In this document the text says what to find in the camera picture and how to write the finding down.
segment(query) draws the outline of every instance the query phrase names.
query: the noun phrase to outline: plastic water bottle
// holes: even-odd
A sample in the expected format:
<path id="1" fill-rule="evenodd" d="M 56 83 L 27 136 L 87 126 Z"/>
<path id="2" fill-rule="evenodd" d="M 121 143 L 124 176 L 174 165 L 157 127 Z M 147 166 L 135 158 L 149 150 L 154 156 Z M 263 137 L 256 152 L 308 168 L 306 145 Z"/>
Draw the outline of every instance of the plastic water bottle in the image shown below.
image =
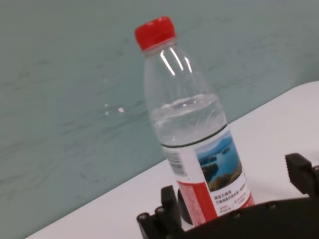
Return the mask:
<path id="1" fill-rule="evenodd" d="M 195 226 L 254 204 L 218 96 L 163 16 L 135 30 L 154 132 Z"/>

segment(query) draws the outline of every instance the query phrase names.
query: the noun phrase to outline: blue water in photo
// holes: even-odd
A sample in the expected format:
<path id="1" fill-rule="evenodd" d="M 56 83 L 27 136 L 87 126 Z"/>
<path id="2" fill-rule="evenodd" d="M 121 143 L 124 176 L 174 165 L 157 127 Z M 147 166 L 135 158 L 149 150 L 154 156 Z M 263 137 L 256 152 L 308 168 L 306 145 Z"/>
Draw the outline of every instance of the blue water in photo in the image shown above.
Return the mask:
<path id="1" fill-rule="evenodd" d="M 240 164 L 230 132 L 215 142 L 197 149 L 196 154 L 207 182 L 212 182 L 224 174 L 233 174 Z"/>

